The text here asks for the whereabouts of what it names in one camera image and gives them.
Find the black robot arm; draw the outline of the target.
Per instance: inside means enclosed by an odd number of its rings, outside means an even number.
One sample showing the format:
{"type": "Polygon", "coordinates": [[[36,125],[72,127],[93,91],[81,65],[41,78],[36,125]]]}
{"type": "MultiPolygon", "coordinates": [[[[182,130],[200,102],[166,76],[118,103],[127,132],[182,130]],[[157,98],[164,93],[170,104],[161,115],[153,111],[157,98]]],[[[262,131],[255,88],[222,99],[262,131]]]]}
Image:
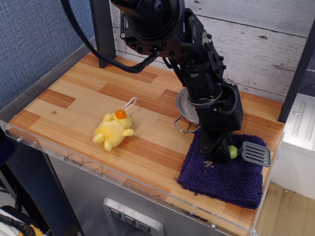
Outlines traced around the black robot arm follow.
{"type": "Polygon", "coordinates": [[[188,91],[201,127],[207,166],[227,164],[232,132],[241,129],[238,87],[223,79],[225,65],[192,10],[182,0],[115,0],[126,45],[142,55],[158,52],[188,91]]]}

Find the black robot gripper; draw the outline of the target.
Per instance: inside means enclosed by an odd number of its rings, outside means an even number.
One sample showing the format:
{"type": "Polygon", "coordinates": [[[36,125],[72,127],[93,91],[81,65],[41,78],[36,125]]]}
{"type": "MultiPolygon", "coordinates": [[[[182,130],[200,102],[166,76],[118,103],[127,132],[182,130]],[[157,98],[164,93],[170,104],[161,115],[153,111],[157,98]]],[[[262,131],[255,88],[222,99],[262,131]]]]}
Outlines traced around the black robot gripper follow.
{"type": "Polygon", "coordinates": [[[228,164],[231,161],[229,136],[240,130],[243,108],[237,85],[225,81],[215,86],[215,93],[194,99],[201,125],[200,151],[204,154],[205,167],[228,164]]]}

